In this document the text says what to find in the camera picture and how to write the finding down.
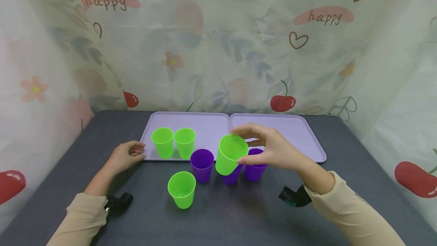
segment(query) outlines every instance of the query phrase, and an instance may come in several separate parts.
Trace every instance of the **beige sleeve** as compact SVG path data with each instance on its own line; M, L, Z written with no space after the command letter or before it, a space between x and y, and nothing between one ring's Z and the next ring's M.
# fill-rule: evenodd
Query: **beige sleeve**
M77 194L48 246L88 246L106 224L106 197Z
M361 199L336 172L334 188L323 195L305 190L314 208L346 236L353 246L402 246L399 235L367 202Z

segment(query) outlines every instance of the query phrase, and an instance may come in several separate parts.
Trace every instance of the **gray table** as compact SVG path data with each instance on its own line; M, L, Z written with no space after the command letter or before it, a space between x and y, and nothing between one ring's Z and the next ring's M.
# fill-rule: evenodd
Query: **gray table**
M139 140L152 112L102 111L73 143L29 202L0 237L0 245L45 245L65 208L103 166L113 148ZM325 169L337 171L370 203L407 245L437 245L437 234L420 216L341 119L303 116L325 150ZM226 186L213 171L198 184L193 206L176 208L169 178L190 171L187 162L144 162L121 174L110 192L134 195L121 217L109 218L95 245L348 245L343 235L311 205L291 208L278 198L284 185L302 181L291 171L268 167L259 183L244 175Z

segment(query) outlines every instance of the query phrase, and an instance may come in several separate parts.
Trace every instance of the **black clip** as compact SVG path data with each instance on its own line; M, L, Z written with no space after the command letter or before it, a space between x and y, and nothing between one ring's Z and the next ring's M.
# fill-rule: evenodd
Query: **black clip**
M284 186L279 198L292 207L303 207L311 202L311 198L303 185L301 185L297 192L294 192L287 186Z
M114 196L108 196L108 203L105 205L105 210L110 212L115 212L117 214L123 214L127 211L130 204L132 204L132 201L134 199L134 196L129 194L128 192L125 192L123 195L121 195L120 198L116 198Z

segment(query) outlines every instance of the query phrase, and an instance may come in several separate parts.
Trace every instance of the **purple plastic cup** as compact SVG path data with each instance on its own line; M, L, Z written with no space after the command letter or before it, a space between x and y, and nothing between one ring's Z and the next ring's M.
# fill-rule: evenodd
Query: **purple plastic cup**
M238 165L230 175L222 176L222 181L225 183L225 185L235 184L240 176L241 169L243 169L242 164Z
M259 148L253 148L248 151L249 155L255 155L255 154L261 154L264 152L262 149ZM266 164L257 164L253 166L246 166L244 175L247 180L250 180L251 182L256 182L261 178L261 175L263 174L264 170L267 168Z
M207 149L198 149L190 157L190 163L193 169L193 175L199 183L209 181L214 155Z

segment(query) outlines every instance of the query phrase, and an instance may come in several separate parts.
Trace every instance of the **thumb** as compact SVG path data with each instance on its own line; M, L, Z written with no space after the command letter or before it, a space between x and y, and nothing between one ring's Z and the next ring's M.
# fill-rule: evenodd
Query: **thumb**
M144 160L147 157L146 154L141 154L141 155L137 155L137 156L131 156L133 162L141 162L142 160Z
M256 164L265 164L264 162L264 152L261 154L256 154L256 155L247 155L247 156L243 156L241 158L238 159L237 163L238 164L245 164L245 165L256 165Z

